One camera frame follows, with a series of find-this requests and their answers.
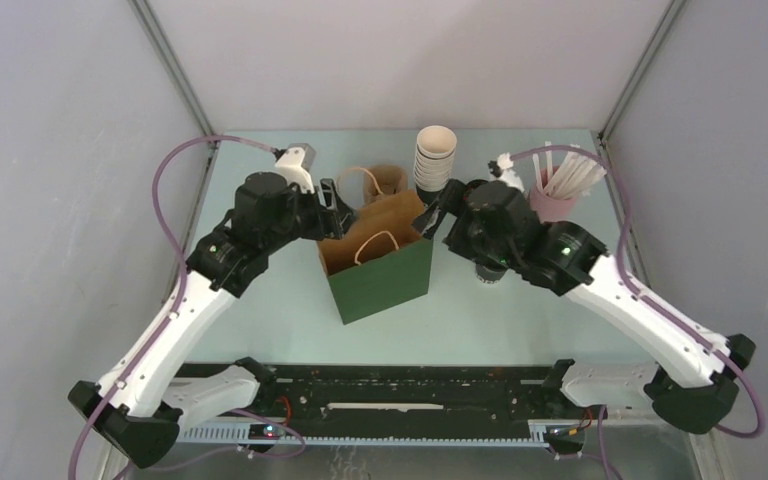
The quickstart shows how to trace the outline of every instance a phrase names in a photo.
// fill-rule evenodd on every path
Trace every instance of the white straw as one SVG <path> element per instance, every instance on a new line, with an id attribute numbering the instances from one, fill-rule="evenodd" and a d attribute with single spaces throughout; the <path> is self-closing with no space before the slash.
<path id="1" fill-rule="evenodd" d="M 596 163 L 587 157 L 576 155 L 573 168 L 567 171 L 567 177 L 563 185 L 558 185 L 558 187 L 555 188 L 555 197 L 565 198 L 570 192 L 575 191 L 577 184 L 581 179 L 580 175 L 582 175 L 582 172 L 590 170 L 591 165 L 596 165 Z"/>
<path id="2" fill-rule="evenodd" d="M 534 177 L 536 178 L 534 183 L 537 185 L 537 191 L 543 193 L 543 178 L 541 178 L 542 175 L 540 175 L 540 157 L 535 153 L 531 156 L 531 161 L 534 162 Z"/>
<path id="3" fill-rule="evenodd" d="M 582 157 L 581 161 L 576 165 L 575 171 L 570 172 L 567 183 L 558 191 L 558 198 L 575 196 L 581 190 L 582 180 L 590 173 L 591 168 L 596 166 L 596 163 L 589 158 Z"/>
<path id="4" fill-rule="evenodd" d="M 552 145 L 552 142 L 546 142 L 544 145 L 547 147 L 549 145 Z M 549 184 L 549 180 L 552 179 L 552 176 L 555 174 L 555 166 L 552 165 L 552 151 L 549 150 L 546 152 L 546 184 Z"/>
<path id="5" fill-rule="evenodd" d="M 606 173 L 607 172 L 602 167 L 591 170 L 587 177 L 581 181 L 581 185 L 578 187 L 579 193 L 583 193 L 593 185 L 599 183 L 599 181 L 602 180 L 602 177 L 604 177 Z"/>
<path id="6" fill-rule="evenodd" d="M 557 196 L 561 186 L 569 180 L 569 174 L 572 172 L 572 169 L 578 165 L 578 157 L 579 155 L 577 153 L 567 152 L 567 155 L 564 158 L 564 163 L 562 163 L 560 168 L 558 168 L 558 171 L 555 172 L 555 176 L 552 177 L 550 184 L 546 185 L 546 195 L 550 197 Z"/>

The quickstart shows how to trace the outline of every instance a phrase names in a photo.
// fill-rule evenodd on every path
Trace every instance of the metal frame edge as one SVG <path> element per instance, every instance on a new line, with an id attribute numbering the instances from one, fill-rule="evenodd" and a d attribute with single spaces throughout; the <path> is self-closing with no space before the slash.
<path id="1" fill-rule="evenodd" d="M 611 167 L 611 171 L 615 172 L 616 169 L 614 168 L 614 163 L 611 159 L 611 151 L 610 147 L 608 146 L 608 143 L 604 140 L 604 138 L 596 138 L 594 139 L 594 143 L 596 144 L 597 153 L 600 157 L 604 158 L 608 165 Z M 625 203 L 627 202 L 627 198 L 622 198 L 620 195 L 620 191 L 617 188 L 616 183 L 614 182 L 611 175 L 605 176 L 605 182 L 608 185 L 608 194 L 611 196 L 611 203 L 614 205 L 614 213 L 617 216 L 617 223 L 620 225 L 623 224 L 626 218 L 626 211 L 625 211 Z M 629 265 L 631 266 L 631 271 L 634 273 L 634 276 L 636 276 L 640 281 L 642 281 L 647 286 L 651 286 L 650 283 L 650 277 L 646 272 L 646 265 L 643 261 L 643 256 L 640 253 L 640 247 L 637 243 L 637 237 L 634 235 L 634 219 L 632 218 L 632 224 L 631 224 L 631 230 L 629 231 L 628 235 L 628 245 L 629 245 L 629 255 L 628 255 L 628 261 Z"/>
<path id="2" fill-rule="evenodd" d="M 207 118 L 207 113 L 204 111 L 201 102 L 199 102 L 192 84 L 187 79 L 184 68 L 181 66 L 181 62 L 178 61 L 178 57 L 175 55 L 175 51 L 172 49 L 172 45 L 169 43 L 169 39 L 166 37 L 166 33 L 163 31 L 163 27 L 160 25 L 160 21 L 157 19 L 157 14 L 155 14 L 151 4 L 148 0 L 128 0 L 128 3 L 131 4 L 134 16 L 137 17 L 140 25 L 142 25 L 146 37 L 148 37 L 155 53 L 157 53 L 157 58 L 163 64 L 166 73 L 169 74 L 169 78 L 181 95 L 181 99 L 198 125 L 199 130 L 201 130 L 202 135 L 212 135 L 214 130 L 210 120 Z"/>
<path id="3" fill-rule="evenodd" d="M 667 5 L 664 14 L 661 15 L 661 19 L 655 27 L 655 31 L 649 38 L 649 42 L 646 43 L 646 48 L 643 49 L 643 53 L 640 55 L 637 65 L 634 66 L 619 98 L 617 98 L 614 108 L 611 110 L 610 115 L 608 115 L 608 120 L 605 121 L 605 126 L 602 127 L 602 131 L 599 134 L 601 138 L 610 139 L 611 135 L 613 135 L 614 130 L 617 128 L 617 124 L 619 124 L 622 119 L 626 107 L 628 107 L 628 104 L 637 92 L 640 82 L 643 80 L 646 72 L 649 71 L 649 67 L 661 50 L 661 46 L 663 46 L 664 41 L 670 31 L 672 31 L 676 20 L 687 3 L 688 0 L 671 0 L 669 5 Z"/>
<path id="4" fill-rule="evenodd" d="M 198 189 L 196 192 L 196 198 L 193 200 L 193 205 L 190 208 L 189 220 L 187 221 L 187 228 L 184 230 L 181 240 L 181 249 L 184 253 L 190 249 L 193 243 L 193 235 L 198 224 L 198 218 L 201 214 L 201 209 L 204 205 L 204 197 L 207 195 L 207 186 L 210 184 L 210 177 L 213 174 L 213 166 L 216 163 L 216 157 L 219 155 L 219 146 L 217 143 L 211 143 L 207 154 L 207 162 L 204 166 L 204 172 L 199 179 Z M 175 283 L 178 281 L 178 266 L 173 265 L 172 270 L 169 273 L 169 284 L 166 285 L 165 292 L 167 296 L 172 293 L 175 288 Z M 166 297 L 160 299 L 160 304 L 166 301 Z"/>

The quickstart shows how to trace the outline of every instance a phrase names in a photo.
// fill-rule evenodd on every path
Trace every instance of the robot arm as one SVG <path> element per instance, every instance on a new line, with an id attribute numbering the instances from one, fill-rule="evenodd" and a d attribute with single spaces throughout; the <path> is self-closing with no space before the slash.
<path id="1" fill-rule="evenodd" d="M 94 427 L 138 467 L 160 460 L 189 428 L 249 406 L 261 384 L 270 381 L 271 372 L 248 360 L 212 377 L 170 386 L 214 320 L 266 271 L 269 255 L 299 238 L 340 238 L 353 222 L 355 212 L 339 201 L 331 180 L 322 182 L 325 205 L 320 205 L 309 173 L 314 155 L 308 145 L 290 145 L 276 154 L 278 173 L 250 175 L 235 192 L 234 208 L 187 259 L 186 291 L 176 286 L 128 354 L 98 382 L 78 382 L 70 391 L 69 401 L 89 417 L 117 387 Z M 170 315 L 179 295 L 178 312 Z M 128 378 L 120 381 L 149 342 Z"/>
<path id="2" fill-rule="evenodd" d="M 574 404 L 649 406 L 668 423 L 706 433 L 731 410 L 738 387 L 734 373 L 678 326 L 668 322 L 624 287 L 605 245 L 570 222 L 541 223 L 528 206 L 511 165 L 491 162 L 497 180 L 474 189 L 450 180 L 414 227 L 433 237 L 447 213 L 457 217 L 444 239 L 449 250 L 491 270 L 510 269 L 532 285 L 547 288 L 598 313 L 645 348 L 657 364 L 631 367 L 561 361 L 554 377 Z M 712 348 L 745 367 L 755 345 L 743 335 L 724 337 L 683 315 L 653 292 L 681 322 Z"/>

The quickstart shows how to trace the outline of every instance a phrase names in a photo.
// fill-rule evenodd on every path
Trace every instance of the purple cable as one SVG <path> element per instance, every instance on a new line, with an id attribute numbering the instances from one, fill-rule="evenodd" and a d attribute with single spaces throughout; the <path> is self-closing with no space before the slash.
<path id="1" fill-rule="evenodd" d="M 194 138 L 182 143 L 181 145 L 178 145 L 174 150 L 166 155 L 166 158 L 164 158 L 162 162 L 160 162 L 160 165 L 157 167 L 157 171 L 154 173 L 154 180 L 151 183 L 151 199 L 154 204 L 154 214 L 157 216 L 157 221 L 160 223 L 160 228 L 163 230 L 164 235 L 166 235 L 166 239 L 169 241 L 169 244 L 172 245 L 172 249 L 175 252 L 175 260 L 178 262 L 178 291 L 181 292 L 181 294 L 176 295 L 172 301 L 172 307 L 169 309 L 169 314 L 178 312 L 178 307 L 181 306 L 181 302 L 184 298 L 183 292 L 187 291 L 187 261 L 184 258 L 184 251 L 181 248 L 181 245 L 178 243 L 178 239 L 175 238 L 175 234 L 172 233 L 172 230 L 169 228 L 169 225 L 163 218 L 163 212 L 160 210 L 160 199 L 157 193 L 158 186 L 160 185 L 160 177 L 163 175 L 163 171 L 166 170 L 166 166 L 169 165 L 169 162 L 171 162 L 172 159 L 175 158 L 175 156 L 181 153 L 183 150 L 199 143 L 219 141 L 239 142 L 251 147 L 259 148 L 269 153 L 277 151 L 274 147 L 270 147 L 260 142 L 255 142 L 245 138 L 232 137 L 230 135 L 208 135 L 205 137 Z M 87 441 L 90 430 L 92 430 L 92 427 L 95 425 L 98 417 L 101 416 L 101 412 L 104 411 L 104 407 L 110 403 L 110 399 L 112 399 L 113 396 L 116 395 L 116 392 L 119 391 L 118 383 L 125 382 L 125 380 L 128 379 L 128 376 L 131 374 L 131 372 L 134 371 L 137 365 L 139 365 L 140 360 L 143 359 L 149 348 L 154 345 L 154 343 L 166 329 L 166 326 L 169 325 L 170 321 L 171 319 L 167 315 L 163 321 L 160 322 L 157 328 L 151 332 L 151 335 L 148 337 L 146 342 L 140 347 L 139 350 L 137 350 L 137 353 L 134 355 L 134 358 L 131 360 L 131 362 L 125 365 L 122 373 L 119 375 L 119 377 L 117 377 L 116 382 L 111 385 L 110 390 L 108 390 L 104 397 L 102 397 L 101 401 L 98 402 L 98 405 L 95 407 L 95 410 L 93 410 L 92 414 L 90 414 L 90 416 L 87 418 L 87 423 L 84 424 L 84 428 L 81 429 L 81 433 L 78 435 L 78 439 L 75 441 L 75 446 L 72 448 L 72 455 L 69 458 L 69 480 L 77 479 L 78 459 L 81 456 L 81 450 L 84 448 L 84 443 Z M 119 475 L 116 476 L 116 479 L 123 478 L 124 474 L 127 473 L 127 470 L 128 467 L 120 472 Z"/>
<path id="2" fill-rule="evenodd" d="M 620 475 L 619 470 L 617 470 L 617 467 L 611 465 L 611 462 L 608 461 L 608 453 L 605 451 L 605 440 L 602 436 L 602 419 L 605 417 L 606 411 L 607 409 L 605 405 L 602 405 L 602 407 L 599 409 L 599 418 L 596 420 L 596 433 L 599 437 L 599 455 L 593 455 L 590 453 L 582 453 L 580 455 L 577 453 L 560 455 L 555 452 L 555 449 L 552 447 L 548 448 L 548 452 L 552 455 L 555 455 L 556 460 L 580 460 L 582 458 L 596 460 L 602 464 L 602 468 L 605 469 L 605 477 L 608 480 L 611 480 L 611 474 L 613 474 L 614 478 L 617 480 L 623 480 L 622 475 Z"/>
<path id="3" fill-rule="evenodd" d="M 199 455 L 197 457 L 191 458 L 189 460 L 185 460 L 185 461 L 183 461 L 181 463 L 178 463 L 178 464 L 175 464 L 175 465 L 169 465 L 169 466 L 165 466 L 165 467 L 149 467 L 149 470 L 151 470 L 152 472 L 160 472 L 160 473 L 174 472 L 175 470 L 180 470 L 182 468 L 186 468 L 186 467 L 189 467 L 190 465 L 196 464 L 196 463 L 204 460 L 205 458 L 212 457 L 212 456 L 218 455 L 220 453 L 236 452 L 238 450 L 242 450 L 242 451 L 248 453 L 249 455 L 252 455 L 252 456 L 255 456 L 255 457 L 260 457 L 260 458 L 292 458 L 292 457 L 295 457 L 297 455 L 300 455 L 302 452 L 304 452 L 305 448 L 307 448 L 307 443 L 304 441 L 304 437 L 299 432 L 293 430 L 292 428 L 290 428 L 290 427 L 288 427 L 286 425 L 282 425 L 280 423 L 273 422 L 272 420 L 269 420 L 267 418 L 261 417 L 259 415 L 255 415 L 254 413 L 251 413 L 251 412 L 247 412 L 247 411 L 245 411 L 243 409 L 231 410 L 231 413 L 235 413 L 237 415 L 242 415 L 244 417 L 249 417 L 249 418 L 255 419 L 255 420 L 257 420 L 257 421 L 259 421 L 261 423 L 265 423 L 267 425 L 272 425 L 275 428 L 284 430 L 287 433 L 289 433 L 290 435 L 296 437 L 299 440 L 299 443 L 301 444 L 301 447 L 299 447 L 297 450 L 293 450 L 292 452 L 289 452 L 289 453 L 269 454 L 269 453 L 255 452 L 254 450 L 249 450 L 249 449 L 247 449 L 245 447 L 241 447 L 241 446 L 238 446 L 238 445 L 228 445 L 228 446 L 225 446 L 225 447 L 216 448 L 216 449 L 211 450 L 209 452 L 202 453 L 201 455 Z M 127 472 L 127 469 L 123 470 L 120 473 L 120 475 L 122 475 L 122 474 L 124 474 L 126 472 Z M 121 480 L 121 479 L 120 479 L 120 477 L 117 476 L 113 480 Z"/>
<path id="4" fill-rule="evenodd" d="M 602 460 L 602 468 L 605 469 L 605 478 L 611 480 L 611 463 L 608 462 L 608 451 L 605 450 L 605 437 L 602 431 L 602 419 L 605 418 L 605 414 L 608 412 L 608 407 L 602 405 L 599 409 L 599 418 L 596 420 L 596 436 L 599 437 L 599 458 Z"/>
<path id="5" fill-rule="evenodd" d="M 741 370 L 740 367 L 737 366 L 737 364 L 732 361 L 728 356 L 724 355 L 721 351 L 715 350 L 713 348 L 713 345 L 711 342 L 706 340 L 702 335 L 696 332 L 696 330 L 690 328 L 690 326 L 685 325 L 681 320 L 679 320 L 678 317 L 672 314 L 669 310 L 667 310 L 664 306 L 659 304 L 657 301 L 653 300 L 652 298 L 641 295 L 641 289 L 637 287 L 637 285 L 634 284 L 634 282 L 631 279 L 631 276 L 628 274 L 628 271 L 625 269 L 625 252 L 628 249 L 628 236 L 629 232 L 631 231 L 631 206 L 629 205 L 629 196 L 628 196 L 628 190 L 626 190 L 625 185 L 622 182 L 622 179 L 620 176 L 611 170 L 610 165 L 608 165 L 608 162 L 603 159 L 602 157 L 595 155 L 593 153 L 588 152 L 587 150 L 572 147 L 569 145 L 547 145 L 545 147 L 538 147 L 538 148 L 532 148 L 531 150 L 526 150 L 521 153 L 517 153 L 516 155 L 511 155 L 511 161 L 517 161 L 523 158 L 531 158 L 532 155 L 548 152 L 550 150 L 560 150 L 565 152 L 573 152 L 577 153 L 579 155 L 584 155 L 585 157 L 593 160 L 594 162 L 598 163 L 599 166 L 605 169 L 606 172 L 608 172 L 608 175 L 611 176 L 611 178 L 614 180 L 614 183 L 617 186 L 617 190 L 619 190 L 620 198 L 619 201 L 623 205 L 625 209 L 625 219 L 623 220 L 622 227 L 620 228 L 620 239 L 617 244 L 617 253 L 614 255 L 614 258 L 617 262 L 617 271 L 620 275 L 620 278 L 623 279 L 623 283 L 625 284 L 625 287 L 632 293 L 632 295 L 637 296 L 643 303 L 646 305 L 649 305 L 653 310 L 658 312 L 661 316 L 669 320 L 673 325 L 677 326 L 679 329 L 681 329 L 684 333 L 689 335 L 693 340 L 695 340 L 697 343 L 702 345 L 704 348 L 708 349 L 715 357 L 717 357 L 725 366 L 727 366 L 732 372 L 734 372 L 735 376 L 740 380 L 740 383 L 743 384 L 744 388 L 746 389 L 746 393 L 749 395 L 749 399 L 752 401 L 752 406 L 755 407 L 755 415 L 758 420 L 758 424 L 755 426 L 755 430 L 752 430 L 751 432 L 738 432 L 735 430 L 732 430 L 728 427 L 724 427 L 722 425 L 717 425 L 716 428 L 720 430 L 723 433 L 726 433 L 728 435 L 732 435 L 739 438 L 757 438 L 760 437 L 762 433 L 764 433 L 764 429 L 766 429 L 767 426 L 767 417 L 764 413 L 764 408 L 761 405 L 761 399 L 758 396 L 758 392 L 755 390 L 755 387 L 752 386 L 752 383 L 749 381 L 748 378 L 746 378 L 746 375 L 743 373 L 743 370 Z"/>
<path id="6" fill-rule="evenodd" d="M 593 455 L 591 453 L 582 453 L 580 456 L 576 453 L 571 453 L 569 455 L 559 455 L 551 448 L 549 449 L 549 453 L 551 453 L 552 455 L 555 455 L 558 460 L 581 460 L 583 458 L 586 458 L 588 460 L 596 460 L 597 462 L 602 463 L 602 457 L 600 457 L 599 455 Z M 624 480 L 622 478 L 622 475 L 620 475 L 619 470 L 617 470 L 617 467 L 609 463 L 608 468 L 611 470 L 611 473 L 614 474 L 614 478 L 616 478 L 617 480 Z"/>

